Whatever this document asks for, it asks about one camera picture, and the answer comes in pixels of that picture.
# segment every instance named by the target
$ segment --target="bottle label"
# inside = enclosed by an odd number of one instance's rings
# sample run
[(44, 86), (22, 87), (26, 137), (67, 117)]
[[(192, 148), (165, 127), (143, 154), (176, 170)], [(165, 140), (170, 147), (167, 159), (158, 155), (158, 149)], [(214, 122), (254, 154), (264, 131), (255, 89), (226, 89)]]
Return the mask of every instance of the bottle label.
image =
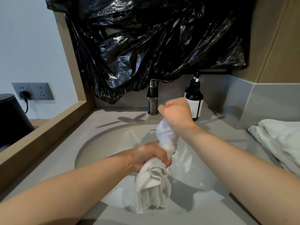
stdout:
[(189, 100), (187, 98), (186, 98), (186, 100), (187, 100), (187, 102), (190, 105), (190, 111), (192, 113), (192, 118), (198, 118), (198, 117), (200, 117), (203, 100), (201, 100), (201, 101), (194, 101), (194, 100)]

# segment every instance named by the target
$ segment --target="white sink basin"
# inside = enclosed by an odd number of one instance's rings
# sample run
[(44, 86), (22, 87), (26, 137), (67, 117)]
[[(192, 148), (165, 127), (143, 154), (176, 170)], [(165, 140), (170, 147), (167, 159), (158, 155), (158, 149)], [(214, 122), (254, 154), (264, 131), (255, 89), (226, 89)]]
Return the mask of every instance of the white sink basin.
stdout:
[[(159, 121), (129, 123), (110, 128), (87, 141), (79, 151), (75, 167), (83, 167), (120, 151), (156, 141)], [(180, 214), (190, 212), (221, 200), (228, 194), (227, 188), (202, 162), (193, 149), (181, 138), (168, 168), (172, 193), (165, 209), (145, 210), (145, 214)], [(124, 178), (102, 202), (130, 211), (133, 203), (134, 179), (136, 174)]]

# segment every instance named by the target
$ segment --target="hand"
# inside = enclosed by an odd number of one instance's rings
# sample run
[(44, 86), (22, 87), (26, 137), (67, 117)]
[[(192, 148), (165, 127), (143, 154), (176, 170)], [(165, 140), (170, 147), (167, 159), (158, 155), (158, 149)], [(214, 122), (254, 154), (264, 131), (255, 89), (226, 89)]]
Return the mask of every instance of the hand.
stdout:
[(195, 125), (190, 105), (185, 98), (170, 100), (166, 105), (160, 105), (158, 110), (176, 132), (179, 132), (180, 128)]
[(126, 158), (129, 160), (131, 172), (138, 173), (144, 163), (152, 157), (159, 158), (167, 167), (172, 164), (172, 159), (169, 161), (166, 151), (159, 146), (157, 141), (120, 153), (126, 155)]

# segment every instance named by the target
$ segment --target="white towel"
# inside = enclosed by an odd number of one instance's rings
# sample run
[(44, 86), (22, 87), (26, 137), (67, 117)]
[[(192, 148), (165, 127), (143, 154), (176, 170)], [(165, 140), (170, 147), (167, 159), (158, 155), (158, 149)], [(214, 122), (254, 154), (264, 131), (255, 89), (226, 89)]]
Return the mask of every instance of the white towel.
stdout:
[(300, 177), (300, 122), (265, 119), (248, 131), (281, 163)]
[[(165, 120), (158, 125), (156, 136), (170, 159), (177, 149), (179, 137)], [(165, 207), (165, 201), (171, 195), (167, 176), (166, 165), (160, 159), (153, 157), (144, 164), (135, 179), (133, 208), (136, 213), (142, 214), (151, 205)]]

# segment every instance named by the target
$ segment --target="black plastic bag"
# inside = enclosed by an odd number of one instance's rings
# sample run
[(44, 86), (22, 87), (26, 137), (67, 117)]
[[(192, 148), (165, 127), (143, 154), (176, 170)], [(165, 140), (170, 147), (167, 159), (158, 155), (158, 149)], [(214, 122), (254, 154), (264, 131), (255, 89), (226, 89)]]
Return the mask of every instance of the black plastic bag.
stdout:
[(128, 91), (145, 89), (150, 79), (247, 67), (252, 0), (46, 3), (66, 14), (83, 82), (110, 104)]

